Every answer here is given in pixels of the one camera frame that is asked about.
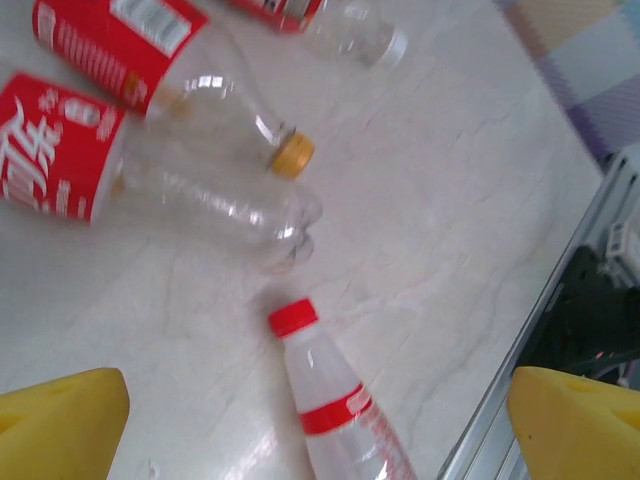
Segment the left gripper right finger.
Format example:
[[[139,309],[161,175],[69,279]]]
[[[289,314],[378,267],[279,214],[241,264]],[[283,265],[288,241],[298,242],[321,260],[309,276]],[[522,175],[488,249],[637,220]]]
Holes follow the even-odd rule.
[[[519,367],[509,419],[533,479],[637,479],[639,393],[539,367]]]

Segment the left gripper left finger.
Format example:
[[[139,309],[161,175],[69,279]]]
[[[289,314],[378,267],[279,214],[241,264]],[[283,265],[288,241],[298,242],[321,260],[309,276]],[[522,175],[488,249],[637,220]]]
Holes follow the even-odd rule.
[[[98,368],[1,395],[3,479],[105,479],[130,408],[124,376]]]

